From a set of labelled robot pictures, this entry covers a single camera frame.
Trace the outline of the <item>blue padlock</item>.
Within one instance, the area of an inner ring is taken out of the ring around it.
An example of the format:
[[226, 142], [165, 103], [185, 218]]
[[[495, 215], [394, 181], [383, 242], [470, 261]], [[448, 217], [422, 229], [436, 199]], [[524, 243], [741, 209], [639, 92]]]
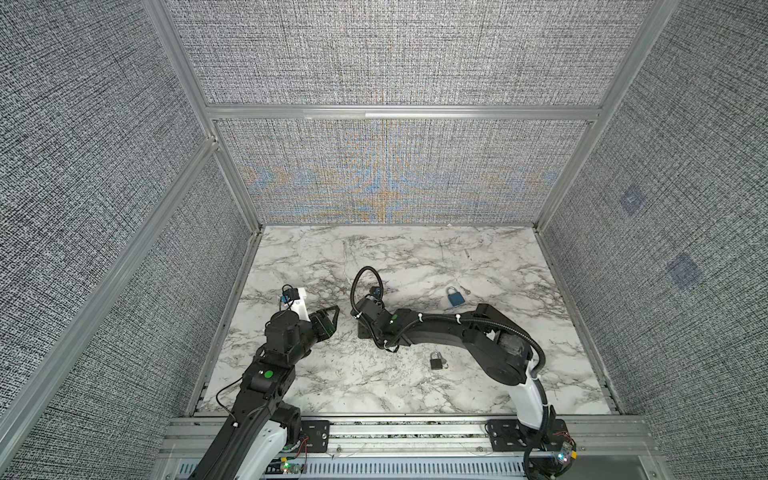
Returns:
[[458, 307], [466, 303], [466, 299], [462, 292], [453, 286], [446, 288], [446, 297], [452, 307]]

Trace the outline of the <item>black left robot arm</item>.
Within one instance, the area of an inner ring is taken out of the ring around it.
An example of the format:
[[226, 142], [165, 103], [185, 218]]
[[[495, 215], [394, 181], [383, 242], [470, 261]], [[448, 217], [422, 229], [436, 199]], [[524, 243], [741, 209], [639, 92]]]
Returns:
[[228, 419], [192, 479], [259, 479], [285, 447], [299, 442], [301, 411], [283, 401], [296, 364], [337, 330], [337, 306], [313, 312], [306, 320], [292, 310], [266, 323], [266, 342], [238, 381], [239, 393]]

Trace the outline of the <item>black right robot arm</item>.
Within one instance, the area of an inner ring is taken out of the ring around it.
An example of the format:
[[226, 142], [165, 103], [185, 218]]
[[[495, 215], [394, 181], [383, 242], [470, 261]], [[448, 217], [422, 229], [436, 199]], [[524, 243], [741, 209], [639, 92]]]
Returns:
[[546, 366], [542, 347], [495, 307], [481, 303], [453, 315], [412, 309], [389, 312], [382, 300], [367, 296], [351, 303], [351, 315], [386, 351], [419, 344], [463, 348], [492, 380], [509, 388], [518, 422], [542, 429], [549, 402], [539, 379]]

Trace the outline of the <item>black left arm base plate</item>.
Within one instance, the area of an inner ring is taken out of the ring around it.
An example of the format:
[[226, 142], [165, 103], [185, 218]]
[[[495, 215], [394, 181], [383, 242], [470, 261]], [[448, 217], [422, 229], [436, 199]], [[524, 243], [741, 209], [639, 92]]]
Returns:
[[283, 452], [288, 455], [299, 453], [326, 453], [330, 440], [331, 423], [327, 420], [302, 420], [293, 422], [287, 429], [287, 441]]

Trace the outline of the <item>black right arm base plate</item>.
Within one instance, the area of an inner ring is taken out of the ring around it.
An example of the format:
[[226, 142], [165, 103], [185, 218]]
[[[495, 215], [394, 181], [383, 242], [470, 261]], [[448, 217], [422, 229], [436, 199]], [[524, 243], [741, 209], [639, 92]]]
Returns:
[[[523, 452], [537, 433], [511, 419], [488, 420], [485, 431], [494, 452]], [[541, 443], [534, 447], [535, 451], [566, 451], [566, 455], [575, 449], [575, 439], [570, 435], [565, 421], [558, 418], [549, 421]]]

